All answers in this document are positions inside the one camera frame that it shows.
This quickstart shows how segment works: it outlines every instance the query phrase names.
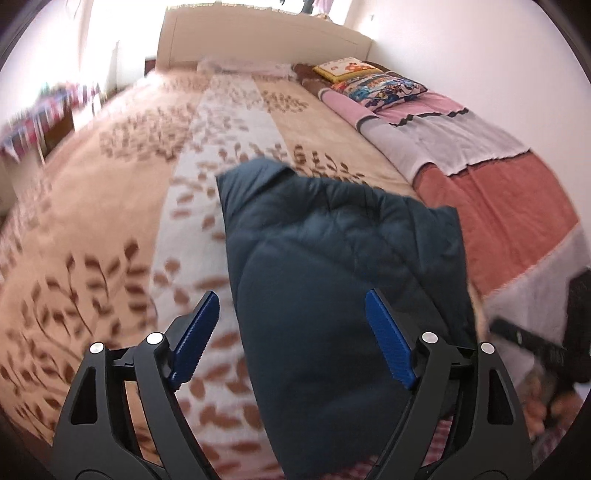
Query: colorful pillow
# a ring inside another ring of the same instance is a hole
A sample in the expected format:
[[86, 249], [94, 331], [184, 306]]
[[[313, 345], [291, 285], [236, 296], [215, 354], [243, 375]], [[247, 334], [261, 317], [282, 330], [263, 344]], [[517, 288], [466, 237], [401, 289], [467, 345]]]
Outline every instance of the colorful pillow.
[[414, 100], [427, 91], [427, 88], [420, 83], [383, 73], [345, 80], [333, 85], [332, 89], [355, 100], [372, 112]]
[[353, 57], [328, 61], [314, 67], [314, 71], [332, 83], [339, 83], [351, 78], [357, 78], [370, 73], [382, 73], [380, 69], [372, 67]]

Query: dark blue garment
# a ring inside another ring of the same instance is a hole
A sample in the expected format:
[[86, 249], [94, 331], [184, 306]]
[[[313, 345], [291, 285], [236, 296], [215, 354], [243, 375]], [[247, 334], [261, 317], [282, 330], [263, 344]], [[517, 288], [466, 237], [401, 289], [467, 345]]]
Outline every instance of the dark blue garment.
[[408, 400], [365, 319], [382, 289], [423, 330], [474, 347], [457, 212], [259, 158], [217, 180], [248, 371], [289, 480], [380, 454]]

